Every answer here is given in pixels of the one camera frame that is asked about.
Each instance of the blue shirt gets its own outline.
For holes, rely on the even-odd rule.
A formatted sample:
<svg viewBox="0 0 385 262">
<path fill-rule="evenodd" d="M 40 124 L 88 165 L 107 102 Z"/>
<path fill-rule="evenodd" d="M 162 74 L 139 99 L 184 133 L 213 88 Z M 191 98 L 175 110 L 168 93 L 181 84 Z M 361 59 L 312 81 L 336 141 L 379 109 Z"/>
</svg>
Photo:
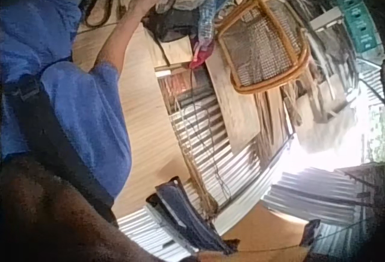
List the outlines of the blue shirt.
<svg viewBox="0 0 385 262">
<path fill-rule="evenodd" d="M 68 60 L 81 13 L 74 0 L 19 0 L 0 8 L 2 83 L 42 73 L 55 114 L 70 143 L 111 196 L 131 169 L 131 148 L 118 94 L 118 74 L 109 63 L 90 73 Z M 1 103 L 1 160 L 28 152 L 6 96 Z"/>
</svg>

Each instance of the wooden floor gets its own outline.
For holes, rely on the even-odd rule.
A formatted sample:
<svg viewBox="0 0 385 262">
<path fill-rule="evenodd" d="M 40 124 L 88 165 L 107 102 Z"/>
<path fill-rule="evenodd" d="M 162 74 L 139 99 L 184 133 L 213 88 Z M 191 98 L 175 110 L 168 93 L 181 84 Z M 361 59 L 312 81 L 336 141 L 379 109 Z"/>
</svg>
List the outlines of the wooden floor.
<svg viewBox="0 0 385 262">
<path fill-rule="evenodd" d="M 74 62 L 83 70 L 90 70 L 114 27 L 108 25 L 78 34 L 73 45 Z M 180 176 L 182 181 L 189 177 L 155 76 L 142 25 L 126 51 L 119 95 L 131 141 L 132 170 L 113 208 L 118 218 L 142 208 L 155 186 L 174 176 Z"/>
</svg>

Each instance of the person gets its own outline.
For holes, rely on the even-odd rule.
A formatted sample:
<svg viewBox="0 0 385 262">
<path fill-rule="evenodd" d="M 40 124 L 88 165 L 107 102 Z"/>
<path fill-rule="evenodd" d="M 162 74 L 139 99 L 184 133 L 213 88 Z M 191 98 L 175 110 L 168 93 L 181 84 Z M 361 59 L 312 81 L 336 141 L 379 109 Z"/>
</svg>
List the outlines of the person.
<svg viewBox="0 0 385 262">
<path fill-rule="evenodd" d="M 80 1 L 0 0 L 2 261 L 161 261 L 130 241 L 113 219 L 103 217 L 92 204 L 92 194 L 84 195 L 93 191 L 87 189 L 88 182 L 75 183 L 77 168 L 63 169 L 73 160 L 84 165 L 112 200 L 122 190 L 131 168 L 131 148 L 117 82 L 134 31 L 158 0 L 130 2 L 89 73 L 71 62 Z M 28 119 L 39 120 L 19 115 L 8 91 L 23 76 L 39 84 L 36 96 L 43 99 L 37 99 L 37 106 L 44 98 L 49 101 L 47 116 L 49 123 L 58 122 L 53 128 L 60 142 L 51 139 L 46 144 L 49 134 L 44 128 L 36 132 L 37 144 L 31 141 L 37 125 L 28 124 Z M 35 95 L 18 93 L 27 101 Z M 45 148 L 39 148 L 39 139 Z M 68 152 L 55 161 L 45 159 L 60 153 L 62 145 Z M 69 162 L 67 154 L 72 155 Z"/>
</svg>

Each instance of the black strap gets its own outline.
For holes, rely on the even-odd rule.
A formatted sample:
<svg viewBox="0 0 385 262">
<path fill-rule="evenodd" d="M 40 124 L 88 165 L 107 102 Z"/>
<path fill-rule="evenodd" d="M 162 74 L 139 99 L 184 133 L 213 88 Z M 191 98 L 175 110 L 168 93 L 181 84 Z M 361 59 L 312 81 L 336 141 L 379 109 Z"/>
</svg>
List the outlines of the black strap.
<svg viewBox="0 0 385 262">
<path fill-rule="evenodd" d="M 111 211 L 113 197 L 69 142 L 43 84 L 32 75 L 24 75 L 6 89 L 20 130 L 35 158 L 47 170 L 71 183 L 102 217 L 117 225 Z"/>
</svg>

